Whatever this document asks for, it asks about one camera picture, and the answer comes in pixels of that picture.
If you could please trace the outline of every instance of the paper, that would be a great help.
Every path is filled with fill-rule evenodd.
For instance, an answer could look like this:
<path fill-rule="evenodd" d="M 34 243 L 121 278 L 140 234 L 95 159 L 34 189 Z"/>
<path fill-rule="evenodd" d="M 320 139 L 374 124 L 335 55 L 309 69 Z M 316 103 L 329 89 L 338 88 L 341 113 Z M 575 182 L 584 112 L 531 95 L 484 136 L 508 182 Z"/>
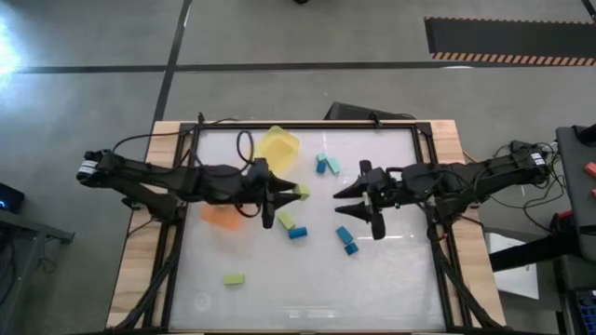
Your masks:
<path fill-rule="evenodd" d="M 522 241 L 504 237 L 500 234 L 489 233 L 487 235 L 488 250 L 490 253 L 525 244 Z M 494 273 L 494 281 L 500 291 L 538 300 L 536 264 Z"/>

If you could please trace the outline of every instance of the green block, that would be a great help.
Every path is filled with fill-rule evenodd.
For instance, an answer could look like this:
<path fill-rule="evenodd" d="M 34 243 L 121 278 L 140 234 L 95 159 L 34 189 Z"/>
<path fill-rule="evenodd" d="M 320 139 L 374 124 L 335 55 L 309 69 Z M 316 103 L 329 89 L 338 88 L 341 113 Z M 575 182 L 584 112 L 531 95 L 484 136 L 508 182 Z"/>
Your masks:
<path fill-rule="evenodd" d="M 318 162 L 327 162 L 327 155 L 325 153 L 317 154 Z"/>
<path fill-rule="evenodd" d="M 284 227 L 286 227 L 287 230 L 292 230 L 294 227 L 296 227 L 296 224 L 290 219 L 290 215 L 288 215 L 288 213 L 278 210 L 276 215 L 278 216 L 278 220 L 281 222 L 281 224 L 283 224 Z"/>
<path fill-rule="evenodd" d="M 310 190 L 308 189 L 308 186 L 304 184 L 296 185 L 296 187 L 294 187 L 293 193 L 299 194 L 300 200 L 302 201 L 305 201 L 310 196 Z"/>
<path fill-rule="evenodd" d="M 223 283 L 226 285 L 238 285 L 244 283 L 244 275 L 226 275 L 223 277 Z"/>

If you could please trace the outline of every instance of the block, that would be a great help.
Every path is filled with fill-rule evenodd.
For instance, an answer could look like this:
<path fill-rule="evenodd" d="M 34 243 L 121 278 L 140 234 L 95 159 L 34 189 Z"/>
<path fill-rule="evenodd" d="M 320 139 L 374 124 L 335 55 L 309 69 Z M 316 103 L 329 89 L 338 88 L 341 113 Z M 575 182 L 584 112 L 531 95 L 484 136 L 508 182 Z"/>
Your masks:
<path fill-rule="evenodd" d="M 238 285 L 244 283 L 244 275 L 226 275 L 223 277 L 225 285 Z"/>
<path fill-rule="evenodd" d="M 329 164 L 329 168 L 332 170 L 334 175 L 339 174 L 339 160 L 337 158 L 327 158 L 327 164 Z"/>
<path fill-rule="evenodd" d="M 306 235 L 308 235 L 308 232 L 306 231 L 306 227 L 300 227 L 300 228 L 296 228 L 296 229 L 292 229 L 292 230 L 288 231 L 288 236 L 291 239 L 306 236 Z"/>
<path fill-rule="evenodd" d="M 325 172 L 326 167 L 327 167 L 327 163 L 318 162 L 317 163 L 317 173 L 323 174 Z"/>
<path fill-rule="evenodd" d="M 356 247 L 355 243 L 350 243 L 347 246 L 345 246 L 345 252 L 347 252 L 347 256 L 355 253 L 358 251 L 358 247 Z"/>
<path fill-rule="evenodd" d="M 335 230 L 335 232 L 337 233 L 339 238 L 341 238 L 342 241 L 344 241 L 345 245 L 348 245 L 348 244 L 352 243 L 352 241 L 354 241 L 354 237 L 352 237 L 350 232 L 348 232 L 344 226 L 337 228 L 337 230 Z"/>
<path fill-rule="evenodd" d="M 327 155 L 325 153 L 317 154 L 317 162 L 327 163 Z"/>
<path fill-rule="evenodd" d="M 585 167 L 590 176 L 596 178 L 596 163 L 588 163 Z"/>
<path fill-rule="evenodd" d="M 278 210 L 276 212 L 276 216 L 278 217 L 279 222 L 281 222 L 281 224 L 283 224 L 283 226 L 286 227 L 287 230 L 292 230 L 296 226 L 294 221 L 291 220 L 290 215 L 288 215 L 288 213 Z"/>
<path fill-rule="evenodd" d="M 296 185 L 296 187 L 294 187 L 293 193 L 299 194 L 300 200 L 302 201 L 305 201 L 310 196 L 310 190 L 308 189 L 308 186 L 304 184 Z"/>

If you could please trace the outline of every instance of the light blue block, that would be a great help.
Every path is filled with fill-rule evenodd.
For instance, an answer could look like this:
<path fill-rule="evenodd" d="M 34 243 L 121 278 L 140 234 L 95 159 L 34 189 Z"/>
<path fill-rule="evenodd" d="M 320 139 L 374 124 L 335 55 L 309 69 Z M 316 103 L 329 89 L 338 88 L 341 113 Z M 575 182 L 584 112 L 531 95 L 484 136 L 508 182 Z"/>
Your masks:
<path fill-rule="evenodd" d="M 345 252 L 347 252 L 347 256 L 355 253 L 358 251 L 358 247 L 356 247 L 355 243 L 350 243 L 347 246 L 345 246 Z"/>
<path fill-rule="evenodd" d="M 327 163 L 327 155 L 325 153 L 317 154 L 317 161 Z"/>
<path fill-rule="evenodd" d="M 320 174 L 325 173 L 325 168 L 327 168 L 327 164 L 325 162 L 317 163 L 317 173 L 320 173 Z"/>
<path fill-rule="evenodd" d="M 339 174 L 339 160 L 335 157 L 327 158 L 327 164 L 329 164 L 329 168 L 331 168 L 333 174 Z"/>
<path fill-rule="evenodd" d="M 335 232 L 337 233 L 337 235 L 339 235 L 342 241 L 344 241 L 345 245 L 348 245 L 352 243 L 352 241 L 354 241 L 354 237 L 352 237 L 350 232 L 348 232 L 344 226 L 337 228 Z"/>
<path fill-rule="evenodd" d="M 288 231 L 288 236 L 291 239 L 306 236 L 306 235 L 308 235 L 308 232 L 306 231 L 306 227 L 300 227 L 300 228 L 296 228 L 296 229 L 292 229 L 292 230 Z"/>

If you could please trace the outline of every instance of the red object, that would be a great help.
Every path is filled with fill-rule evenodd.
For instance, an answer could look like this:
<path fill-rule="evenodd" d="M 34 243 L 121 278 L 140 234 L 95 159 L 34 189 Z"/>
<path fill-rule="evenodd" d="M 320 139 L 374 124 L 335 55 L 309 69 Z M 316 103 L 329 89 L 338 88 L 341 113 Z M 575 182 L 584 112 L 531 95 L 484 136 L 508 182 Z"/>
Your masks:
<path fill-rule="evenodd" d="M 588 163 L 584 169 L 594 178 L 596 178 L 596 163 Z"/>

